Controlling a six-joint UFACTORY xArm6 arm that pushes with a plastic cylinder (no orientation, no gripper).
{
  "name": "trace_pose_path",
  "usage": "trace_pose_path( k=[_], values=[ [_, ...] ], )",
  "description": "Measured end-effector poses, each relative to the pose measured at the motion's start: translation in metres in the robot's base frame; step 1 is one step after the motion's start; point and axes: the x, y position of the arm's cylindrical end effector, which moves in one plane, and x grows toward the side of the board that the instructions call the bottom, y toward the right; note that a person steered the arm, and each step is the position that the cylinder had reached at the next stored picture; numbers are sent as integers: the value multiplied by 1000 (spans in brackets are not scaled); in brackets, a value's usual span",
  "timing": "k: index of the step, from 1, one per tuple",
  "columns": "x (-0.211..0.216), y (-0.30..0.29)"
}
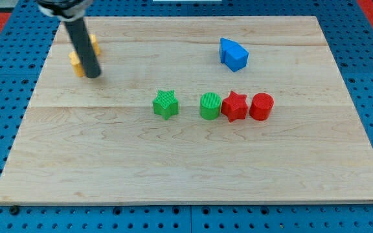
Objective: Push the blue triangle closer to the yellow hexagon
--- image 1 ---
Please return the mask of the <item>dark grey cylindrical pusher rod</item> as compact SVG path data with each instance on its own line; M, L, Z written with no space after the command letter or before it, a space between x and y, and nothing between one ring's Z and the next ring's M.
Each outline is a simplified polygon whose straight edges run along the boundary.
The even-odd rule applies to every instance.
M88 78L99 77L102 71L95 50L91 44L84 19L81 17L74 21L65 21L63 24L67 29L85 75Z

